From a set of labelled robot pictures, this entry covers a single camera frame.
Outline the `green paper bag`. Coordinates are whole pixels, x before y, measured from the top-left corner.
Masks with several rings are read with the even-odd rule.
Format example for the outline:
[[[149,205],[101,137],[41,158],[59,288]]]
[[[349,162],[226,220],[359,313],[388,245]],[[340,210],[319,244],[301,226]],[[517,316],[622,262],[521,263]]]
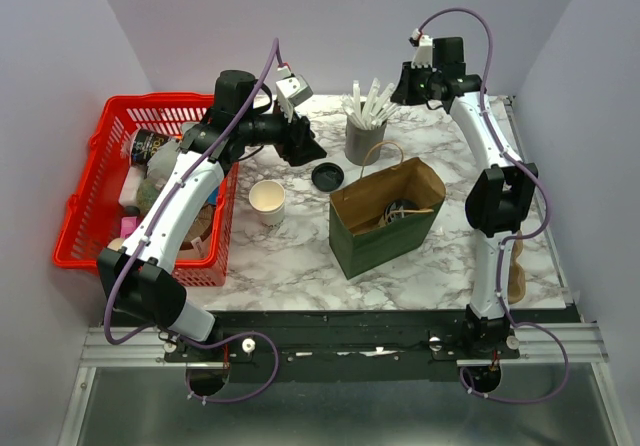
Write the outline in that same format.
[[[446,187],[418,157],[359,177],[329,196],[329,245],[351,279],[422,245],[444,203]],[[366,234],[349,228],[384,215],[389,224]]]

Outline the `brown cardboard cup carrier top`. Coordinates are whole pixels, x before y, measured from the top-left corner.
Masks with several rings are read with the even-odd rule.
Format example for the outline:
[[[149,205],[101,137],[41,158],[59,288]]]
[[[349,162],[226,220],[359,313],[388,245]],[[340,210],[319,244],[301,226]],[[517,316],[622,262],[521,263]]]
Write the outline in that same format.
[[[371,218],[370,220],[361,222],[349,228],[349,231],[353,235],[366,234],[373,230],[385,227],[389,224],[387,218],[382,215],[376,218]]]

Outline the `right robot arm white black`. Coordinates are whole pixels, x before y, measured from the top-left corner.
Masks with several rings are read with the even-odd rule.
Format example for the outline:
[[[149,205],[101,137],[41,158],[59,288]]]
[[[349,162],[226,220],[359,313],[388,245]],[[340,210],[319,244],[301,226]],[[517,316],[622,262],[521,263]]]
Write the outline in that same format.
[[[403,64],[392,102],[403,106],[440,102],[462,131],[480,169],[465,201],[477,234],[476,273],[460,333],[460,345],[480,358],[510,334],[508,280],[516,235],[528,216],[538,175],[496,128],[482,78],[466,71],[459,37],[433,39],[416,32],[416,51]]]

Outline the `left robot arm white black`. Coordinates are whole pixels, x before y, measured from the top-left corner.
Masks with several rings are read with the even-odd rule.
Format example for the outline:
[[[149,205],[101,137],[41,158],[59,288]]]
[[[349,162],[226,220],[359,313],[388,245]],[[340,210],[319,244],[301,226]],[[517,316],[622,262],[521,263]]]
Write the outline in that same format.
[[[213,104],[179,143],[179,153],[159,197],[142,223],[113,250],[97,259],[107,297],[105,311],[125,312],[153,326],[187,337],[187,348],[201,361],[214,359],[222,346],[215,317],[194,305],[172,275],[182,241],[205,200],[218,188],[248,146],[271,145],[297,167],[325,157],[307,117],[296,107],[313,92],[289,67],[266,93],[268,105],[253,105],[263,84],[253,74],[226,70],[217,78]]]

